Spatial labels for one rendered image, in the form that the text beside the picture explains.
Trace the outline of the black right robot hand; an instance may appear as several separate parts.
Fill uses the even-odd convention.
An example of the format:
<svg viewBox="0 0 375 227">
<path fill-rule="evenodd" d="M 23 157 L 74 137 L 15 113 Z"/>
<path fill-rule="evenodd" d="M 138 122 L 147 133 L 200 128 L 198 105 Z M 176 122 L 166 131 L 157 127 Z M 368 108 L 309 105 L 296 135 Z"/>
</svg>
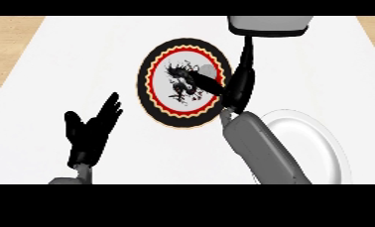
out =
<svg viewBox="0 0 375 227">
<path fill-rule="evenodd" d="M 253 38 L 246 36 L 241 63 L 226 86 L 222 86 L 215 78 L 197 71 L 191 71 L 190 75 L 197 86 L 216 96 L 221 96 L 224 106 L 231 108 L 237 114 L 241 114 L 250 103 L 256 85 Z"/>
</svg>

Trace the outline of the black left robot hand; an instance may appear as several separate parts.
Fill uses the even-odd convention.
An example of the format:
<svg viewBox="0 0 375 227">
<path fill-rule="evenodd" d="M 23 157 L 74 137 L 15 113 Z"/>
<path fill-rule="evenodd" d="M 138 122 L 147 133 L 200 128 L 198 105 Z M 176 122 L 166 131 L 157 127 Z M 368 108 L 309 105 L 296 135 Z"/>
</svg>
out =
<svg viewBox="0 0 375 227">
<path fill-rule="evenodd" d="M 66 113 L 67 138 L 71 142 L 68 167 L 98 164 L 110 133 L 123 113 L 120 109 L 119 93 L 114 92 L 105 101 L 99 112 L 88 122 L 74 111 Z"/>
</svg>

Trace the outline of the black red patterned plate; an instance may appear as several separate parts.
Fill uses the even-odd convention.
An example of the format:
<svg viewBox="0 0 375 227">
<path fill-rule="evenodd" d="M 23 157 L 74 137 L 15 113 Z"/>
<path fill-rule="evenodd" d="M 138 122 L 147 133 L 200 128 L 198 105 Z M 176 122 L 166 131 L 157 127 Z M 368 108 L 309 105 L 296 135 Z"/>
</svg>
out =
<svg viewBox="0 0 375 227">
<path fill-rule="evenodd" d="M 212 122 L 224 109 L 221 97 L 197 86 L 191 72 L 204 73 L 222 87 L 232 77 L 228 58 L 213 44 L 175 39 L 150 52 L 136 82 L 148 115 L 163 125 L 185 129 Z"/>
</svg>

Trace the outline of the plain white plate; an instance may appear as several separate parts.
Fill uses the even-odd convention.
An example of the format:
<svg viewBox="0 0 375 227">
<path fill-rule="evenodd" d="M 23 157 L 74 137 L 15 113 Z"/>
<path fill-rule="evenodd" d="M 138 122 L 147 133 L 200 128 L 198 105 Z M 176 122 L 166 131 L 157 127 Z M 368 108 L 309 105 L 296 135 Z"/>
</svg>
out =
<svg viewBox="0 0 375 227">
<path fill-rule="evenodd" d="M 314 184 L 352 184 L 343 147 L 319 121 L 290 109 L 272 111 L 263 121 L 291 153 Z"/>
</svg>

